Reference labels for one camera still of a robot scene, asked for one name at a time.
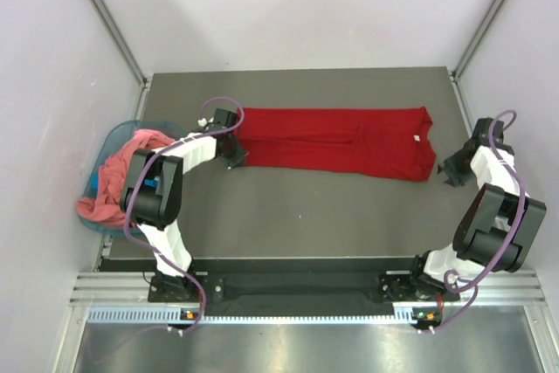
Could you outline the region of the red t shirt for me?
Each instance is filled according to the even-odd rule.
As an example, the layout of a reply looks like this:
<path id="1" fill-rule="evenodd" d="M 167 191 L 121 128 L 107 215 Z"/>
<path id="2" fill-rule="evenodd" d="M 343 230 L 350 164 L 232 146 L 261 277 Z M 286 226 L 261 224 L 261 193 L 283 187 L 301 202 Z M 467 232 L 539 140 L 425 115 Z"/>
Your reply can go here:
<path id="1" fill-rule="evenodd" d="M 236 131 L 252 167 L 322 170 L 425 182 L 437 157 L 425 107 L 238 110 Z"/>

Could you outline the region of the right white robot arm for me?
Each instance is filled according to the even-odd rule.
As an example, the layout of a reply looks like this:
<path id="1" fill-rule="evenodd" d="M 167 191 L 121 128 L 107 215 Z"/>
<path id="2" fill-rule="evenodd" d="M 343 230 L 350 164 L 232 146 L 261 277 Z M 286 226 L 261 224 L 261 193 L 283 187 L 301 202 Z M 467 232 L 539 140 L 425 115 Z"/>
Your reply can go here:
<path id="1" fill-rule="evenodd" d="M 452 242 L 414 259 L 407 286 L 425 300 L 444 294 L 459 277 L 477 283 L 489 273 L 515 273 L 524 264 L 547 213 L 545 203 L 529 196 L 514 168 L 514 150 L 498 118 L 477 120 L 461 149 L 438 165 L 446 183 L 474 181 L 478 193 L 459 222 Z"/>

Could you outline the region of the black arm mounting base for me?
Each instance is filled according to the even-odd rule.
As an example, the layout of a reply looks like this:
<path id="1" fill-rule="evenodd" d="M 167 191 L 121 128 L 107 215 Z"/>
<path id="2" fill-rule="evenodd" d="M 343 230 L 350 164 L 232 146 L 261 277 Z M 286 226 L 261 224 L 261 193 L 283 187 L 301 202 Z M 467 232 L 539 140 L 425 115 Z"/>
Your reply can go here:
<path id="1" fill-rule="evenodd" d="M 414 258 L 194 259 L 192 279 L 155 273 L 148 301 L 198 303 L 210 315 L 387 314 L 395 303 L 441 308 L 449 293 L 420 297 Z"/>

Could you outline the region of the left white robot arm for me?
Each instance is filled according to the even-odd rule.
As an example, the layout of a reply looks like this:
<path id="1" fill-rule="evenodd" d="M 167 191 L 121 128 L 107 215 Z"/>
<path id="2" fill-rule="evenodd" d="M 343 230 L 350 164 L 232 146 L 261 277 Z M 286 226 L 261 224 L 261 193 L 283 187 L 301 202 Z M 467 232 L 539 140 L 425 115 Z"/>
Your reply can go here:
<path id="1" fill-rule="evenodd" d="M 178 216 L 183 197 L 183 176 L 194 168 L 220 159 L 227 168 L 242 165 L 248 152 L 235 132 L 245 111 L 219 108 L 198 130 L 158 149 L 137 149 L 129 164 L 121 191 L 120 207 L 125 213 L 125 234 L 135 224 L 147 239 L 143 244 L 156 259 L 156 270 L 169 276 L 168 290 L 179 300 L 192 298 L 197 277 L 188 273 L 192 256 L 183 243 Z"/>

